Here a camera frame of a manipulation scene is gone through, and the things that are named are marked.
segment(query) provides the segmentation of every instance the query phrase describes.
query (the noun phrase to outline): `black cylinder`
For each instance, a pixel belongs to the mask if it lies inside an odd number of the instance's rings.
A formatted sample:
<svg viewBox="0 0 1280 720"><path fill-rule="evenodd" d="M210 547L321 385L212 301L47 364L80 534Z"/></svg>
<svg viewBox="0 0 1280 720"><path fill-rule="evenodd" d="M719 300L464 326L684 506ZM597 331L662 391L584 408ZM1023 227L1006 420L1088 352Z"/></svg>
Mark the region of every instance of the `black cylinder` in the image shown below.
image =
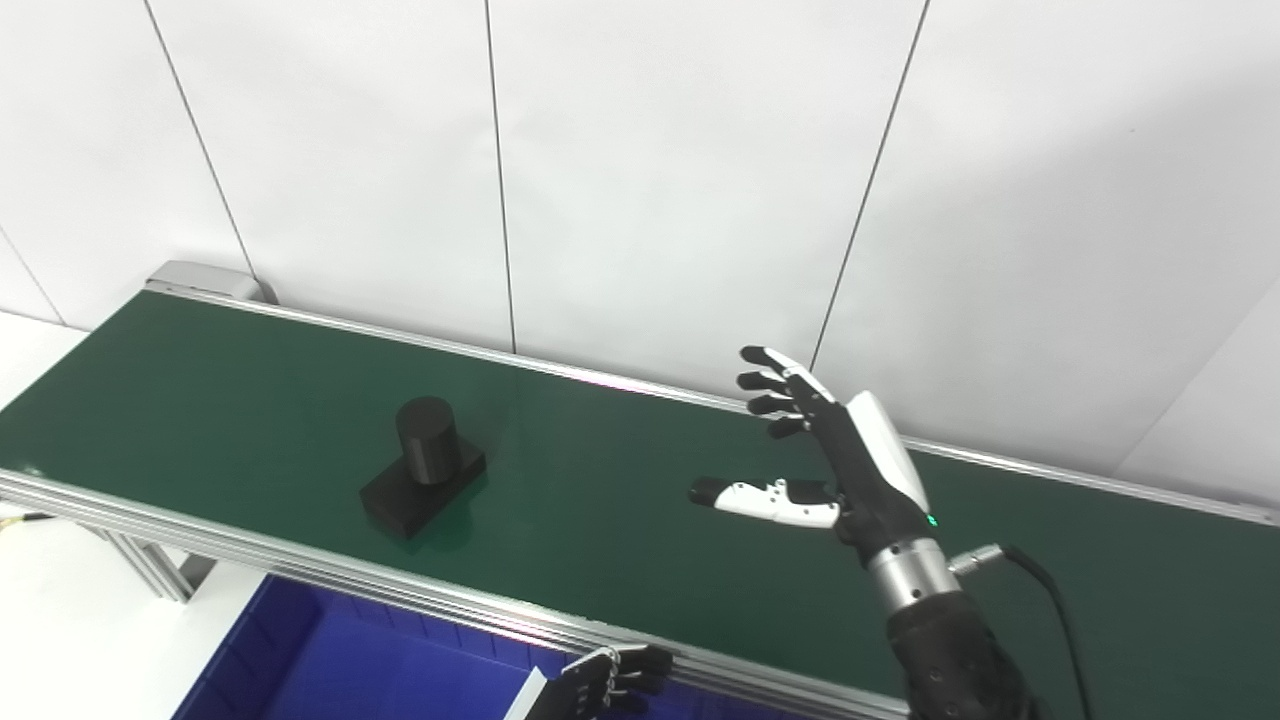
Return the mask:
<svg viewBox="0 0 1280 720"><path fill-rule="evenodd" d="M424 486L445 483L462 466L453 409L439 397L416 397L396 413L396 430L410 477Z"/></svg>

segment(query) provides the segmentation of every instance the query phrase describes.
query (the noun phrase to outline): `wall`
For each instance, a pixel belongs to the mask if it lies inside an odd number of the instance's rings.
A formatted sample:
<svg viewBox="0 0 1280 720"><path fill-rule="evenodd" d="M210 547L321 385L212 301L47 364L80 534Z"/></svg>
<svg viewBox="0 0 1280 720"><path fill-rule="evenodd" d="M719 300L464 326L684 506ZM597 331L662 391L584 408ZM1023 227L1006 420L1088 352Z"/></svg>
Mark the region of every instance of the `wall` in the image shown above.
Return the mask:
<svg viewBox="0 0 1280 720"><path fill-rule="evenodd" d="M909 434L1280 506L1280 9L973 0L0 8L0 310L166 259Z"/></svg>

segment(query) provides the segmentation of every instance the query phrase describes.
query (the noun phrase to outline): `robotic hand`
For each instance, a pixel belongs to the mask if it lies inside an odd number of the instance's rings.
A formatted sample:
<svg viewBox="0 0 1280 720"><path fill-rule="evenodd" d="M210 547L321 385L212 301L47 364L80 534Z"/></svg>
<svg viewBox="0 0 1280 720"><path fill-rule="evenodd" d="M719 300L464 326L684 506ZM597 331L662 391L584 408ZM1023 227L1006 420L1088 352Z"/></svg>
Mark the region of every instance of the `robotic hand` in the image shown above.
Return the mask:
<svg viewBox="0 0 1280 720"><path fill-rule="evenodd" d="M888 612L913 719L1047 717L948 568L924 487L876 396L861 392L842 405L804 366L767 347L744 347L742 359L763 369L739 375L739 387L767 391L748 409L782 414L768 427L774 438L812 433L835 473L835 493L817 482L700 478L690 498L777 523L833 528L852 546Z"/></svg>
<svg viewBox="0 0 1280 720"><path fill-rule="evenodd" d="M567 665L554 680L536 667L504 720L593 720L608 708L641 714L671 674L672 656L653 646L602 647Z"/></svg>

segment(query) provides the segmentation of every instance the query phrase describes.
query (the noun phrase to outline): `blue plastic container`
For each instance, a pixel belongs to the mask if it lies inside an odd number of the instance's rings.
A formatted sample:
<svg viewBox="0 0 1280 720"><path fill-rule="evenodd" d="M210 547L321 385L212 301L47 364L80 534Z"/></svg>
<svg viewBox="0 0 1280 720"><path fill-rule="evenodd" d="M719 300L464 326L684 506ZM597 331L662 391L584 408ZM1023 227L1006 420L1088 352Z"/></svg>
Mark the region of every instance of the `blue plastic container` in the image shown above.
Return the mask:
<svg viewBox="0 0 1280 720"><path fill-rule="evenodd" d="M266 578L174 720L500 720L532 666L556 676L570 661L562 652ZM669 682L645 717L799 720Z"/></svg>

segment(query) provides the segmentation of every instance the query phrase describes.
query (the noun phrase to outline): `wall seam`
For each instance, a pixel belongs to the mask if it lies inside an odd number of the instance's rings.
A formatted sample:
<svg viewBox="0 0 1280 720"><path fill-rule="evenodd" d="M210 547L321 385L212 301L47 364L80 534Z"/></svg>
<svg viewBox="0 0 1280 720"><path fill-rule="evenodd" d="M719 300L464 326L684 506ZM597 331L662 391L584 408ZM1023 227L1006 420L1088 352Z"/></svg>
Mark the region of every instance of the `wall seam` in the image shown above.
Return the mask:
<svg viewBox="0 0 1280 720"><path fill-rule="evenodd" d="M1190 377L1188 377L1187 383L1183 384L1181 389L1174 393L1172 398L1169 401L1167 405L1165 405L1165 409L1160 413L1160 415L1156 415L1156 419L1152 420L1149 425L1147 425L1147 430L1138 437L1138 439L1133 443L1133 446L1129 447L1129 451L1125 452L1124 456L1120 459L1120 461L1116 462L1115 468L1111 469L1110 471L1111 477L1115 477L1116 473L1119 473L1120 469L1124 468L1125 462L1128 462L1129 459L1133 457L1133 454L1138 452L1138 448L1142 447L1142 443L1147 442L1147 438L1151 437L1151 433L1156 432L1156 428L1160 427L1160 423L1164 421L1164 419L1169 415L1170 411L1172 411L1174 406L1178 405L1178 401L1187 395L1187 391L1190 389L1192 384L1197 379L1199 379L1201 375L1204 374L1204 370L1207 370L1208 366L1213 363L1213 360L1222 354L1222 350L1228 346L1229 342L1231 342L1231 338L1240 332L1240 328L1249 319L1249 316L1253 315L1254 310L1257 310L1258 306L1266 301L1267 296L1271 295L1271 292L1275 291L1277 287L1280 287L1280 273L1277 273L1276 277L1272 278L1270 283L1267 283L1267 286L1262 290L1262 295L1258 296L1257 301L1252 302L1248 306L1248 309L1243 314L1240 314L1240 318L1235 322L1234 325L1231 325L1231 332L1222 336L1222 342L1220 342L1217 347L1215 347L1213 351L1208 354L1204 361L1201 363L1201 366L1194 373L1192 373Z"/></svg>
<svg viewBox="0 0 1280 720"><path fill-rule="evenodd" d="M187 113L187 120L191 123L192 132L196 133L196 142L200 143L200 154L205 158L205 167L209 168L209 174L214 179L214 188L218 191L218 199L223 204L223 211L227 214L227 222L232 225L232 232L236 234L236 242L239 245L241 255L244 258L244 265L248 268L248 274L253 275L253 279L262 282L257 277L257 270L253 268L253 260L248 256L248 249L244 246L244 238L241 236L239 225L236 223L236 217L232 214L230 202L227 201L227 192L223 190L223 182L218 177L218 170L214 168L214 159L209 155L209 146L205 145L205 136L200 132L200 124L196 123L196 115L191 111L191 101L187 100L187 91L182 86L182 79L178 77L178 67L174 65L173 55L169 54L169 45L164 40L164 35L160 32L160 23L156 20L156 14L151 9L151 0L142 0L142 5L147 9L147 18L151 19L151 29L156 33L156 41L160 42L160 51L164 53L165 64L169 65L169 74L173 77L173 85L178 88L178 97L182 100L182 108Z"/></svg>
<svg viewBox="0 0 1280 720"><path fill-rule="evenodd" d="M484 0L484 31L489 49L489 94L493 101L493 145L498 163L498 210L502 215L502 255L507 268L507 322L511 324L511 351L516 350L516 293L511 282L511 240L507 233L507 183L502 174L502 129L498 127L498 72L493 60L493 20L489 0Z"/></svg>
<svg viewBox="0 0 1280 720"><path fill-rule="evenodd" d="M893 91L893 102L888 108L888 118L884 120L884 132L881 135L879 146L876 149L876 159L872 161L872 172L867 176L867 186L863 188L863 197L858 205L858 214L854 215L854 228L849 233L849 243L845 246L845 256L840 261L840 272L836 273L836 286L831 292L831 301L827 311L822 316L822 327L818 329L818 341L813 346L813 357L809 360L809 370L813 372L818 364L818 352L822 350L822 341L827 337L827 324L831 323L831 314L836 309L836 299L840 297L840 284L845 279L845 270L849 266L849 258L854 250L854 238L858 237L858 228L863 223L863 213L867 210L867 200L872 195L872 184L876 182L876 170L879 169L881 158L884 155L884 145L888 142L890 129L893 127L893 117L897 114L897 104L902 99L902 87L906 86L906 76L911 70L911 60L915 58L915 47L920 42L920 32L924 29L924 19L929 14L929 0L924 0L920 8L920 19L915 23L915 33L911 36L911 46L906 51L906 61L902 64L902 74L897 81L897 90Z"/></svg>
<svg viewBox="0 0 1280 720"><path fill-rule="evenodd" d="M27 273L27 277L31 278L31 282L36 286L36 290L40 291L40 296L45 299L45 304L49 305L49 309L54 311L54 316L58 318L58 324L63 327L69 327L67 324L67 318L64 318L61 311L58 310L58 306L54 305L54 299L49 296L49 292L45 290L45 286L41 284L40 278L36 277L36 272L31 269L31 264L28 264L27 259L22 256L22 252L18 250L18 243L15 243L12 237L9 237L9 233L5 232L3 225L0 225L0 237L3 237L5 243L9 245L9 247L13 250L13 256L18 259L18 264L22 265L22 269Z"/></svg>

